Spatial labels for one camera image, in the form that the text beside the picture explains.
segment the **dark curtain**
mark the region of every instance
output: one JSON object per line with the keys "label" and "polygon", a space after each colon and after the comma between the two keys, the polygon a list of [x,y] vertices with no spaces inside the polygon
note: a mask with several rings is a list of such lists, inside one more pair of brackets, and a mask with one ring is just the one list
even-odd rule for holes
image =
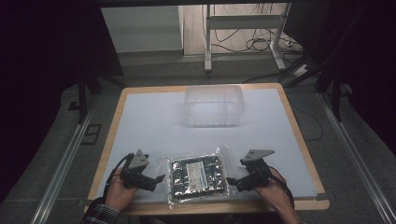
{"label": "dark curtain", "polygon": [[352,89],[350,103],[396,155],[395,10],[391,1],[370,2],[346,43],[340,72]]}
{"label": "dark curtain", "polygon": [[54,2],[0,4],[1,201],[47,135],[62,92],[98,71],[122,76],[100,8]]}

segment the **white board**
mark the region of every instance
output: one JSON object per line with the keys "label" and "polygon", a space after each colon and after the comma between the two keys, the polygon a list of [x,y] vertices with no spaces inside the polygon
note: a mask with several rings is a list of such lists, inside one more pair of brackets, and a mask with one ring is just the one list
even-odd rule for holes
{"label": "white board", "polygon": [[[293,196],[316,197],[312,178],[277,90],[243,90],[243,94],[245,111],[239,125],[222,128],[186,125],[184,92],[128,95],[97,197],[102,196],[111,170],[128,153],[142,149],[149,154],[150,165],[143,174],[155,178],[163,174],[157,163],[164,157],[183,151],[215,150],[223,145],[231,149],[238,178],[247,174],[239,160],[251,148],[272,149],[275,154],[264,159],[288,180]],[[160,184],[154,192],[139,190],[134,202],[164,202],[165,195],[165,185]],[[244,191],[239,197],[258,196],[255,192]]]}

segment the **person's arm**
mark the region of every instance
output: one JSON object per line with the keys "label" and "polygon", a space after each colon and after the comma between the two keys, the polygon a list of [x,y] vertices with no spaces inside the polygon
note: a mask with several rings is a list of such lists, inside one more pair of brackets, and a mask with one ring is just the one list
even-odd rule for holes
{"label": "person's arm", "polygon": [[[271,172],[277,178],[284,180],[284,178],[273,168],[270,168]],[[259,193],[262,198],[267,201],[268,205],[276,210],[283,223],[285,224],[299,224],[301,223],[297,212],[290,204],[289,196],[282,189],[282,187],[276,183],[275,180],[271,180],[270,183],[265,187],[257,187],[255,190]]]}
{"label": "person's arm", "polygon": [[120,211],[128,206],[137,190],[138,188],[125,188],[120,178],[120,169],[117,170],[110,182],[106,200],[103,202],[103,200],[99,199],[96,203],[92,203],[90,208],[93,206],[93,210],[90,211],[89,209],[87,211],[81,223],[114,223]]}

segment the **metal stand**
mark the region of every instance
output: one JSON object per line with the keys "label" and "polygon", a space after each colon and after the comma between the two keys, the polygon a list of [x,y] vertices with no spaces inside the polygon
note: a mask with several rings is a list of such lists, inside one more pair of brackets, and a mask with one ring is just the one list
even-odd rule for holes
{"label": "metal stand", "polygon": [[100,70],[96,68],[92,69],[81,69],[78,74],[78,100],[79,100],[79,120],[78,124],[80,124],[87,115],[87,94],[85,91],[85,87],[88,87],[90,93],[97,95],[102,91],[102,86],[99,83],[97,77],[102,77],[105,80],[115,84],[121,89],[127,88],[123,82],[116,80],[114,77],[104,74]]}
{"label": "metal stand", "polygon": [[286,66],[279,54],[277,45],[282,35],[289,7],[290,3],[287,3],[281,15],[210,16],[210,5],[206,5],[205,71],[212,71],[210,31],[236,29],[276,29],[276,35],[274,41],[270,43],[270,49],[278,69],[280,71],[285,70]]}

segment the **transparent box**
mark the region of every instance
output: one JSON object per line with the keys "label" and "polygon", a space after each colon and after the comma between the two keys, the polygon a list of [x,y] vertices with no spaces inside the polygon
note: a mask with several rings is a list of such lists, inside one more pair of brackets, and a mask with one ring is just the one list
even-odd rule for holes
{"label": "transparent box", "polygon": [[191,126],[235,126],[245,109],[244,95],[237,85],[191,86],[184,109]]}

